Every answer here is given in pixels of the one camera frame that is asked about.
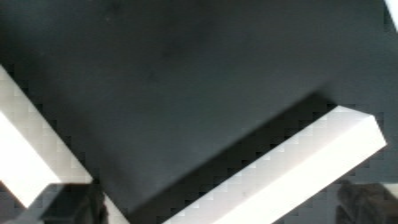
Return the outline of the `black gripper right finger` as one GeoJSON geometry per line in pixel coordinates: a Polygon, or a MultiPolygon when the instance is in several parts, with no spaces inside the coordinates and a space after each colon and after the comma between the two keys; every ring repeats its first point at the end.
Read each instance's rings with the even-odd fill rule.
{"type": "Polygon", "coordinates": [[[335,224],[398,224],[398,183],[344,182],[337,200],[335,224]]]}

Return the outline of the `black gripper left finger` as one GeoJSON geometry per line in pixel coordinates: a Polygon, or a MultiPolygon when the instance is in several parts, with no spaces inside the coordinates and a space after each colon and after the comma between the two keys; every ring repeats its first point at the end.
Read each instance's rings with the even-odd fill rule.
{"type": "Polygon", "coordinates": [[[106,224],[104,194],[95,184],[49,184],[14,224],[106,224]]]}

